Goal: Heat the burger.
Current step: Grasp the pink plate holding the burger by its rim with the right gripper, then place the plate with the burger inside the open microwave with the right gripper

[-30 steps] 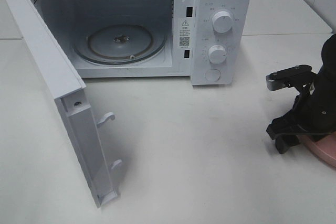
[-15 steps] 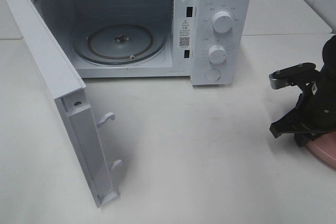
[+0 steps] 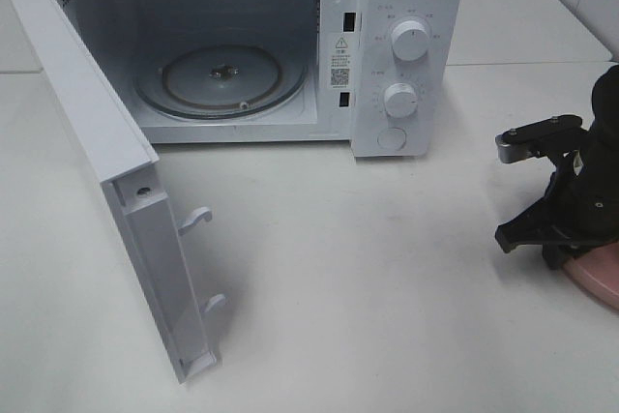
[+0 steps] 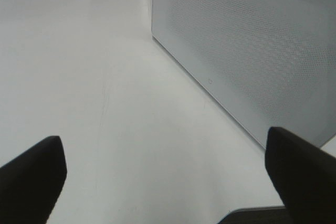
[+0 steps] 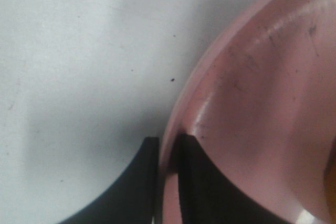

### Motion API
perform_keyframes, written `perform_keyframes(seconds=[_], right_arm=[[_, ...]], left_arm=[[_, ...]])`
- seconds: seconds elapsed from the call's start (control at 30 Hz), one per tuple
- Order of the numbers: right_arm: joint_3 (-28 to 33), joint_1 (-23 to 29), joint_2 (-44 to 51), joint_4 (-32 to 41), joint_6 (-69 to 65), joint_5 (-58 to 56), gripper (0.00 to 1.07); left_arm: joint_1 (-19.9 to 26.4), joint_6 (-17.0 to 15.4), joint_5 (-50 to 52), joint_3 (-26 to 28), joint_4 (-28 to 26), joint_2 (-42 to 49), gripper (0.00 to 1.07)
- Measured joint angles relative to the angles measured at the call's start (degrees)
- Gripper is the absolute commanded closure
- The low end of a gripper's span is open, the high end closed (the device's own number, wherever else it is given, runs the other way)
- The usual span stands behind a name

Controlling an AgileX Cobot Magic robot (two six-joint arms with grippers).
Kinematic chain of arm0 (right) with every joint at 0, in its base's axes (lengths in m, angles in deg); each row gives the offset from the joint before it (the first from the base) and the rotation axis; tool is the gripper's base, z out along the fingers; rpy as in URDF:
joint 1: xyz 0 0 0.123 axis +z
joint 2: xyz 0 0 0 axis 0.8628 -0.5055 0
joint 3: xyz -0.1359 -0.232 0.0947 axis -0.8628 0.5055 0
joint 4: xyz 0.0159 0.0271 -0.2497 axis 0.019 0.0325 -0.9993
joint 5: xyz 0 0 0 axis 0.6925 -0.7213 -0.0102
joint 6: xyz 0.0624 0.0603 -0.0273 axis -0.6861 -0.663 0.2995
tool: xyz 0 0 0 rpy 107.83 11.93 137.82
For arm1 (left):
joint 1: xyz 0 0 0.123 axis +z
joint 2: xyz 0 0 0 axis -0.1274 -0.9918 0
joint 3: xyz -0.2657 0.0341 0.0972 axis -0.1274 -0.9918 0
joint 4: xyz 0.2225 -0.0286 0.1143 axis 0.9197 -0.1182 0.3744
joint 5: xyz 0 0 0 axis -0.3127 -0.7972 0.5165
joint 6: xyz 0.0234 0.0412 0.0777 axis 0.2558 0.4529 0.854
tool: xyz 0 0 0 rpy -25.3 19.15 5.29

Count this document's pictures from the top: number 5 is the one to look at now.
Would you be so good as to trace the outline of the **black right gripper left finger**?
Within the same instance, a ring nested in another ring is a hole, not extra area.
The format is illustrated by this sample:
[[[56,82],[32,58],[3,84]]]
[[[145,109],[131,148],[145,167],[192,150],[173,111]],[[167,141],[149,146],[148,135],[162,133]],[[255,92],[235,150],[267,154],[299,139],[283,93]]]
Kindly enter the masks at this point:
[[[62,223],[152,223],[158,161],[159,138],[146,137],[120,177]]]

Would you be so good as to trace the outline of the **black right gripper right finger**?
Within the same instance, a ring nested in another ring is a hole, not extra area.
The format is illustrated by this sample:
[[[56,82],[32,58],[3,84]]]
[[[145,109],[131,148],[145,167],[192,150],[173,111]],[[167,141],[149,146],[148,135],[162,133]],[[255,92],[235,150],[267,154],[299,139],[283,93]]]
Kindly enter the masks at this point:
[[[287,223],[238,189],[193,135],[176,137],[178,197],[183,223]]]

